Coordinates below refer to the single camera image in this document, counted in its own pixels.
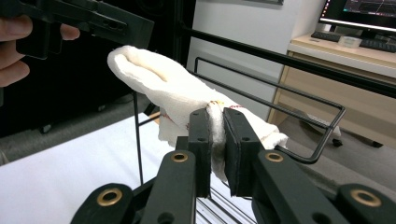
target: computer monitor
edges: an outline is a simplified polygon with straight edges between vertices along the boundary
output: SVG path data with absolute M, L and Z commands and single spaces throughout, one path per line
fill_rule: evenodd
M 396 35 L 396 0 L 325 0 L 319 23 L 362 30 L 366 38 Z

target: black metal rack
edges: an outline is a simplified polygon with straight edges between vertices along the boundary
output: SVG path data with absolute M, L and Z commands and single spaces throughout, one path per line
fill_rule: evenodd
M 268 60 L 268 61 L 271 61 L 274 63 L 280 63 L 280 64 L 283 64 L 283 65 L 286 65 L 289 67 L 300 69 L 302 71 L 311 73 L 316 76 L 326 77 L 328 79 L 342 82 L 347 85 L 351 85 L 351 86 L 354 86 L 354 87 L 357 87 L 357 88 L 360 88 L 363 90 L 372 91 L 372 92 L 382 94 L 382 95 L 385 95 L 385 96 L 388 96 L 391 98 L 396 98 L 396 85 L 392 85 L 387 82 L 379 81 L 379 80 L 368 78 L 368 77 L 360 77 L 355 74 L 348 73 L 348 72 L 345 72 L 345 71 L 342 71 L 339 69 L 334 69 L 334 68 L 331 68 L 331 67 L 328 67 L 325 65 L 307 62 L 304 60 L 290 57 L 289 55 L 284 55 L 284 54 L 280 54 L 277 52 L 273 52 L 268 49 L 260 49 L 260 48 L 254 47 L 254 46 L 250 46 L 248 44 L 240 43 L 240 42 L 226 39 L 223 37 L 219 37 L 219 36 L 207 34 L 207 33 L 201 32 L 201 31 L 193 30 L 183 22 L 183 13 L 182 13 L 183 1 L 174 0 L 173 8 L 174 8 L 174 11 L 177 13 L 175 13 L 175 17 L 174 17 L 175 38 L 174 38 L 174 42 L 172 43 L 174 46 L 174 53 L 172 55 L 173 55 L 173 59 L 177 62 L 185 63 L 187 61 L 185 59 L 188 56 L 188 50 L 186 50 L 188 45 L 186 45 L 186 43 L 190 43 L 190 39 L 192 37 L 195 37 L 195 38 L 198 38 L 198 39 L 201 39 L 201 40 L 204 40 L 207 42 L 211 42 L 211 43 L 214 43 L 214 44 L 217 44 L 217 45 L 229 48 L 229 49 L 235 49 L 235 50 L 250 54 L 252 56 L 257 56 L 257 57 L 260 57 L 262 59 L 265 59 L 265 60 Z M 285 107 L 275 105 L 271 102 L 260 99 L 257 96 L 254 96 L 254 95 L 249 94 L 244 91 L 240 91 L 234 87 L 224 85 L 224 84 L 216 81 L 215 79 L 212 79 L 212 78 L 203 76 L 202 74 L 199 74 L 197 72 L 197 67 L 198 67 L 198 63 L 200 61 L 203 61 L 206 63 L 211 63 L 215 66 L 219 66 L 221 68 L 238 73 L 243 77 L 249 77 L 249 78 L 252 78 L 258 82 L 266 83 L 266 84 L 274 86 L 276 88 L 280 88 L 285 91 L 293 92 L 294 94 L 298 94 L 298 95 L 301 95 L 308 99 L 317 101 L 321 104 L 325 104 L 330 107 L 333 107 L 333 108 L 337 109 L 338 112 L 336 113 L 336 115 L 334 116 L 333 120 L 330 122 L 329 125 L 320 123 L 314 119 L 305 117 L 305 116 L 303 116 L 299 113 L 296 113 L 292 110 L 289 110 Z M 258 102 L 258 103 L 266 105 L 266 106 L 269 106 L 275 110 L 279 110 L 279 111 L 281 111 L 285 114 L 288 114 L 290 116 L 293 116 L 299 120 L 302 120 L 309 124 L 315 125 L 321 129 L 324 129 L 325 133 L 321 136 L 321 138 L 318 142 L 318 145 L 316 146 L 314 152 L 312 153 L 312 155 L 310 157 L 303 157 L 303 156 L 297 155 L 296 153 L 294 153 L 286 148 L 276 146 L 276 150 L 286 153 L 292 159 L 294 159 L 295 161 L 300 162 L 300 163 L 313 164 L 318 161 L 318 159 L 323 151 L 323 148 L 325 147 L 325 144 L 327 143 L 327 141 L 330 138 L 332 131 L 337 126 L 337 124 L 339 123 L 339 121 L 341 120 L 341 118 L 344 116 L 344 114 L 346 112 L 345 108 L 342 105 L 339 105 L 337 103 L 331 102 L 331 101 L 323 99 L 323 98 L 319 98 L 317 96 L 306 93 L 304 91 L 296 90 L 296 89 L 288 87 L 286 85 L 281 85 L 281 84 L 275 83 L 273 81 L 270 81 L 270 80 L 267 80 L 267 79 L 264 79 L 261 77 L 253 76 L 253 75 L 248 74 L 244 71 L 240 71 L 238 69 L 231 68 L 229 66 L 225 66 L 220 63 L 212 62 L 212 61 L 209 61 L 209 60 L 201 58 L 201 57 L 198 57 L 195 59 L 194 71 L 189 71 L 189 72 L 202 80 L 209 81 L 215 85 L 221 86 L 222 88 L 224 88 L 226 90 L 233 91 L 237 94 L 247 97 L 250 100 L 253 100 L 255 102 Z M 138 150 L 138 155 L 139 155 L 140 176 L 141 176 L 141 182 L 143 183 L 143 175 L 142 175 L 143 165 L 140 160 L 140 141 L 139 141 L 138 127 L 140 125 L 143 125 L 143 124 L 150 122 L 154 119 L 157 119 L 158 117 L 146 120 L 142 123 L 139 123 L 139 120 L 137 117 L 137 114 L 138 114 L 137 104 L 135 104 L 134 106 L 135 106 L 135 109 L 134 109 L 135 122 L 136 122 L 136 124 L 139 124 L 139 125 L 136 125 L 136 141 L 137 141 L 137 150 Z

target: white table surface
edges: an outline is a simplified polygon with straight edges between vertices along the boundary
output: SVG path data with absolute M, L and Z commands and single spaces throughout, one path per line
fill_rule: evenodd
M 139 115 L 140 122 L 147 118 Z M 140 127 L 145 182 L 156 176 L 163 156 L 174 150 L 157 136 L 156 123 Z M 131 189 L 140 185 L 134 117 L 0 166 L 0 224 L 70 223 L 87 197 L 108 183 Z M 244 223 L 254 223 L 250 201 L 230 197 L 213 175 L 211 185 L 222 194 L 230 213 Z M 203 219 L 216 223 L 221 216 L 217 208 L 210 211 L 208 206 L 206 199 L 197 201 L 197 211 L 205 216 L 197 216 L 197 223 L 205 223 Z M 221 219 L 233 223 L 226 216 Z

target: white towel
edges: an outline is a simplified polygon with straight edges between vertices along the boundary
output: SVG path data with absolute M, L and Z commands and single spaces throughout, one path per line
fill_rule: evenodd
M 190 113 L 206 108 L 209 113 L 212 140 L 212 170 L 225 180 L 224 140 L 221 111 L 230 107 L 242 112 L 265 149 L 286 147 L 288 137 L 272 124 L 255 116 L 191 75 L 179 63 L 145 49 L 124 46 L 111 51 L 107 58 L 111 71 L 133 90 L 146 94 L 161 109 L 159 139 L 174 146 L 178 136 L 187 136 Z

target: white wall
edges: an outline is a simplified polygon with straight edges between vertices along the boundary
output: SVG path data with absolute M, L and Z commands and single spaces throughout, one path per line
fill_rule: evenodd
M 290 40 L 313 32 L 324 0 L 285 0 L 273 5 L 244 0 L 197 0 L 193 29 L 229 38 L 262 49 L 286 54 Z M 278 82 L 283 65 L 226 49 L 199 39 L 191 40 L 187 67 L 192 70 L 197 56 L 223 63 L 252 75 Z M 272 102 L 275 88 L 258 83 L 207 63 L 198 73 Z M 269 108 L 216 88 L 263 119 Z

